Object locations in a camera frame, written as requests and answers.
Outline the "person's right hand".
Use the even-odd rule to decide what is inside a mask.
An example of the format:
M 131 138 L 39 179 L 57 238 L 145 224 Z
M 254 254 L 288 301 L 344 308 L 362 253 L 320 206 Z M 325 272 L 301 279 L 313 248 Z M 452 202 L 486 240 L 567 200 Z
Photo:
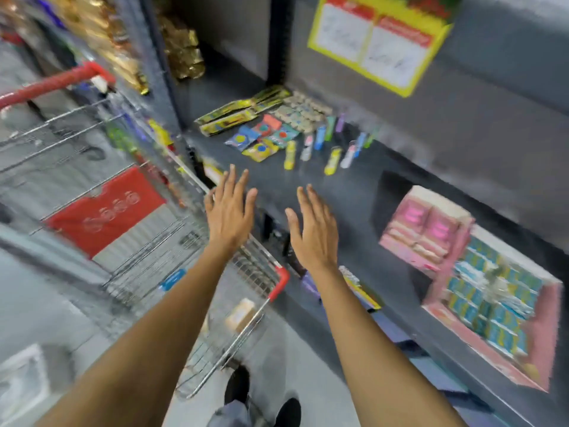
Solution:
M 321 276 L 338 273 L 338 226 L 329 206 L 325 204 L 325 220 L 316 220 L 306 187 L 298 187 L 297 199 L 301 209 L 303 246 L 293 246 L 300 264 L 316 281 Z

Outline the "person's left hand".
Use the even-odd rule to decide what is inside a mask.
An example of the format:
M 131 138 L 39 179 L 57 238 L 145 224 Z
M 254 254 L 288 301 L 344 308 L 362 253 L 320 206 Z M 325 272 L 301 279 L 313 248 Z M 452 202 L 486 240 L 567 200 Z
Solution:
M 225 201 L 225 180 L 228 171 L 217 186 L 216 190 L 216 217 L 207 217 L 210 239 L 206 248 L 207 255 L 217 258 L 229 259 L 249 238 L 254 220 L 244 220 L 243 211 L 249 171 L 244 170 L 237 184 L 234 197 Z

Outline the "person's left forearm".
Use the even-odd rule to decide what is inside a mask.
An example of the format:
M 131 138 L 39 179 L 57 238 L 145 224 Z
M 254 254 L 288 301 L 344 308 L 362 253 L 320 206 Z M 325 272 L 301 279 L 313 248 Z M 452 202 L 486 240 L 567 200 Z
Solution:
M 210 243 L 34 427 L 161 427 L 218 282 L 235 249 Z

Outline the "yellow shelf price label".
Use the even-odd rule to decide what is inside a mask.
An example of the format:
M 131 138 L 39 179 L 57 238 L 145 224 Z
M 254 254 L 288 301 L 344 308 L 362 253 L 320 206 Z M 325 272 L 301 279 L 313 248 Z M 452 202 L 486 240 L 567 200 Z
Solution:
M 215 159 L 211 159 L 209 157 L 203 157 L 202 164 L 205 176 L 210 179 L 215 186 L 217 186 L 224 175 L 223 168 L 218 165 Z

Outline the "dark grey shelf unit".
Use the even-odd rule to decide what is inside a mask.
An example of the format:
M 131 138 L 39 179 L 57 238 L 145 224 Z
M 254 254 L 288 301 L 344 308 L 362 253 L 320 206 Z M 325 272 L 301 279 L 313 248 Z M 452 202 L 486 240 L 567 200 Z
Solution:
M 464 0 L 450 38 L 402 98 L 307 46 L 317 0 L 170 0 L 195 28 L 202 78 L 177 84 L 152 0 L 117 0 L 151 86 L 151 114 L 201 157 L 249 168 L 275 220 L 313 183 L 337 216 L 340 263 L 386 302 L 386 315 L 504 421 L 569 427 L 569 30 L 503 0 Z M 323 174 L 326 155 L 286 173 L 206 139 L 198 116 L 267 85 L 287 84 L 346 114 L 379 143 L 351 168 Z M 549 393 L 518 387 L 423 310 L 426 277 L 378 244 L 405 182 L 441 193 L 565 283 Z

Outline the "blue round-print packet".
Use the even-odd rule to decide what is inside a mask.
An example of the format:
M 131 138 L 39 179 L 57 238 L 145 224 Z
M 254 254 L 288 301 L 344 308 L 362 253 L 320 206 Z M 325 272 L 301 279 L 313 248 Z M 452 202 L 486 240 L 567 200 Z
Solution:
M 256 142 L 260 136 L 261 135 L 257 130 L 247 126 L 241 126 L 237 133 L 226 140 L 224 144 L 238 150 L 239 152 L 243 152 Z

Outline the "teal round-print packet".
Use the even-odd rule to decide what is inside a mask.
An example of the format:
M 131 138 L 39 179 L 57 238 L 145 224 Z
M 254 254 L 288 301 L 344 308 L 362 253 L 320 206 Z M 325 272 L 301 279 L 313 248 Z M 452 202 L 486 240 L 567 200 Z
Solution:
M 279 149 L 285 149 L 287 144 L 297 138 L 300 131 L 284 123 L 268 136 L 268 140 L 276 145 Z

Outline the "blue cart tag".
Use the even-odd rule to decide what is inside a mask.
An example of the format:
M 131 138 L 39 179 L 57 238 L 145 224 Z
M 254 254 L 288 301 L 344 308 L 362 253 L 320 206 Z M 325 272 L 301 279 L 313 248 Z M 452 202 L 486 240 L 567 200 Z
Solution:
M 180 268 L 177 271 L 170 274 L 160 285 L 159 288 L 163 292 L 168 292 L 171 288 L 179 282 L 185 275 L 187 271 L 184 268 Z

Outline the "group of small beige packets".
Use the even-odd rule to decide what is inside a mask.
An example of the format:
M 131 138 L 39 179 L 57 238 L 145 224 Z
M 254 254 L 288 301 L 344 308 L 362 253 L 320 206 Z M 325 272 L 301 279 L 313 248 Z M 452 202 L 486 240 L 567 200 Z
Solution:
M 297 90 L 293 90 L 279 107 L 269 113 L 303 134 L 314 132 L 333 117 L 330 106 Z

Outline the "beige box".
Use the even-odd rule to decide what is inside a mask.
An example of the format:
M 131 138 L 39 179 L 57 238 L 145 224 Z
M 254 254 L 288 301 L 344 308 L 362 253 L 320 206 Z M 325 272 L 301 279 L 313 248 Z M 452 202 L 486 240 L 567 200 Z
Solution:
M 256 311 L 256 304 L 248 298 L 243 298 L 225 319 L 226 328 L 239 334 L 250 323 Z

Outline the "pile of gold packets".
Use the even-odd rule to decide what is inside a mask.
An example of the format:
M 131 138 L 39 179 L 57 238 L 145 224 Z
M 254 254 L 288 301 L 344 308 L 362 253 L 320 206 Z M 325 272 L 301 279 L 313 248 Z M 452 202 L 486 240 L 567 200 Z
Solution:
M 152 0 L 170 71 L 178 81 L 201 78 L 205 65 L 194 29 L 175 12 L 172 0 Z

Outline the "yellow promo sign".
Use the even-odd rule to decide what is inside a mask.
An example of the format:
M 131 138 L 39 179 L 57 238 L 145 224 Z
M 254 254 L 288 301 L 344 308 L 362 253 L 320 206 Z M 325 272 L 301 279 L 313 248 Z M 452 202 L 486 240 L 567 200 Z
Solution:
M 308 47 L 409 97 L 462 0 L 319 0 Z

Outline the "person's black right shoe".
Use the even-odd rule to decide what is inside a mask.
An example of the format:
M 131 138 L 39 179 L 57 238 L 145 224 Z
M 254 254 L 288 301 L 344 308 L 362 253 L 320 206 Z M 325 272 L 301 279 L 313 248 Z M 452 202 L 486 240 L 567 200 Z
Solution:
M 289 398 L 279 410 L 274 427 L 301 427 L 302 407 L 296 397 Z

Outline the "person's grey trousers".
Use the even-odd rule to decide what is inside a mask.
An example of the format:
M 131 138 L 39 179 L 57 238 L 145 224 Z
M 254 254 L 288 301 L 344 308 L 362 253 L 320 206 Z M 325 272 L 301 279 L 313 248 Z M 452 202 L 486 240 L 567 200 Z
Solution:
M 252 400 L 234 401 L 215 410 L 206 427 L 274 427 Z

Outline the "white floor object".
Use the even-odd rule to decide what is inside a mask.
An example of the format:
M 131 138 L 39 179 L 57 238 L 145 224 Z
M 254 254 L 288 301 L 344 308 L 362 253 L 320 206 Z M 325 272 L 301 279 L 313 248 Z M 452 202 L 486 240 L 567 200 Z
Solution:
M 0 427 L 17 427 L 34 418 L 51 395 L 46 358 L 32 344 L 0 364 Z

